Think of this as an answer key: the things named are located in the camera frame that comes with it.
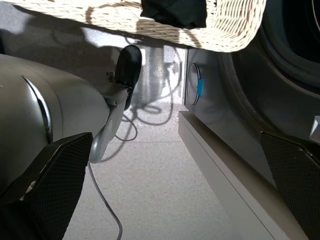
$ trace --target black cloth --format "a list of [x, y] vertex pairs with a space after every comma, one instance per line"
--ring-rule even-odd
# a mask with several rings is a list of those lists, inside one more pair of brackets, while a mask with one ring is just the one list
[[206, 0], [142, 0], [141, 17], [177, 28], [205, 28]]

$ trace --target black plastic part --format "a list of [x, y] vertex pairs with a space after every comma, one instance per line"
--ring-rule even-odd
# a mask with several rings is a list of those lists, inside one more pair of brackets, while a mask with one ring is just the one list
[[262, 133], [273, 179], [310, 240], [320, 239], [320, 146], [299, 138]]
[[125, 102], [124, 110], [127, 110], [130, 107], [132, 95], [139, 80], [141, 65], [142, 54], [137, 46], [129, 45], [121, 50], [116, 63], [114, 80], [116, 83], [127, 87], [128, 97]]
[[12, 235], [24, 229], [27, 239], [61, 240], [81, 195], [92, 141], [82, 133], [43, 148], [1, 197], [1, 226]]

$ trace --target wicker basket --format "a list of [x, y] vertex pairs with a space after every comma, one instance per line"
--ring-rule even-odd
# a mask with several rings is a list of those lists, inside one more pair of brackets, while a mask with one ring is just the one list
[[216, 52], [245, 48], [256, 35], [266, 5], [266, 0], [207, 0], [207, 27], [188, 30], [140, 17], [140, 0], [0, 1], [57, 18]]

